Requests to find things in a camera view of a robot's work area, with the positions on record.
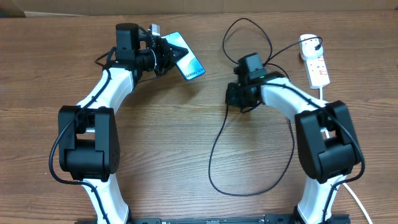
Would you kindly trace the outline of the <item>blue-framed smartphone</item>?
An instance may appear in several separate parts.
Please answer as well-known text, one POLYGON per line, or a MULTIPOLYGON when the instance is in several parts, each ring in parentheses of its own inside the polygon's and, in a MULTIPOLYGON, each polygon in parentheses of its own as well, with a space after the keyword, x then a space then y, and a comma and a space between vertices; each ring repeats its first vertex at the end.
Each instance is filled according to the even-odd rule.
POLYGON ((164 35, 162 38, 166 39, 171 45, 187 49, 188 54, 176 62, 176 66, 182 73, 184 79, 193 80, 205 73, 205 68, 200 63, 199 59, 196 58, 195 54, 179 32, 164 35))

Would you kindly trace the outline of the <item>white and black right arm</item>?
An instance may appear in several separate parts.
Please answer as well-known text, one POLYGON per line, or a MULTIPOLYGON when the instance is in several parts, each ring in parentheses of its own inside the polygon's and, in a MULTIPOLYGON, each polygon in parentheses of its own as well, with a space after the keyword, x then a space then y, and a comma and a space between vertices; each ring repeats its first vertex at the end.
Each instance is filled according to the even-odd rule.
POLYGON ((242 113, 265 104, 295 123, 298 158, 307 179, 289 222, 350 223, 348 215, 331 212, 339 186, 364 174, 361 169, 347 177, 355 165, 365 165, 348 107, 342 101, 314 98, 283 74, 268 72, 257 53, 236 64, 238 80, 228 84, 226 104, 242 113))

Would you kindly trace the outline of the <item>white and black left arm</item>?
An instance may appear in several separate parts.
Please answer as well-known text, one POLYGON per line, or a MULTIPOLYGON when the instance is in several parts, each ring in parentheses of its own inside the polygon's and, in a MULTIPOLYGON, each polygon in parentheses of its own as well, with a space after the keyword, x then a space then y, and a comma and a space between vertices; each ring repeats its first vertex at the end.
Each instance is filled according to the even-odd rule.
POLYGON ((115 114, 143 72, 165 75, 188 58, 190 48, 178 33, 160 36, 160 27, 116 24, 116 45, 95 60, 102 77, 75 106, 58 112, 58 136, 49 155, 49 171, 62 184, 80 185, 97 214, 95 223, 133 223, 116 178, 120 145, 115 114))

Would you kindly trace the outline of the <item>white charger plug adapter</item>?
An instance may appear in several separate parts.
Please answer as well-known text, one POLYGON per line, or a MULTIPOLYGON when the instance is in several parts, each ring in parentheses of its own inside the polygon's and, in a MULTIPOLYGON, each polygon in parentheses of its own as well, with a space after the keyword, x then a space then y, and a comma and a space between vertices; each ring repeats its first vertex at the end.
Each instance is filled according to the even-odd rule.
POLYGON ((312 60, 323 55, 322 40, 314 34, 302 34, 299 38, 302 60, 312 60))

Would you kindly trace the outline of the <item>white power strip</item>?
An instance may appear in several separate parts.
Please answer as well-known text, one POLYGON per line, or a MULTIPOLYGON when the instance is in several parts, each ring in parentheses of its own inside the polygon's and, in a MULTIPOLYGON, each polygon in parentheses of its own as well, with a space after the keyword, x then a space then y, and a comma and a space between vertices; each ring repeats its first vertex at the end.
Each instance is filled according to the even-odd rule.
POLYGON ((325 87, 330 84, 330 78, 323 56, 305 60, 304 65, 311 89, 325 87))

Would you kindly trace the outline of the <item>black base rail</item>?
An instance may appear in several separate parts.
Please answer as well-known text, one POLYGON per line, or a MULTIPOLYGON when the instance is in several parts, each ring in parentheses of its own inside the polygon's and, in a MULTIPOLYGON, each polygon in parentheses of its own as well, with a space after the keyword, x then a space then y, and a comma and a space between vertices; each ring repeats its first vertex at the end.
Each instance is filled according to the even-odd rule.
POLYGON ((299 224, 292 215, 264 215, 263 217, 239 218, 188 218, 161 220, 160 218, 127 219, 128 224, 299 224))

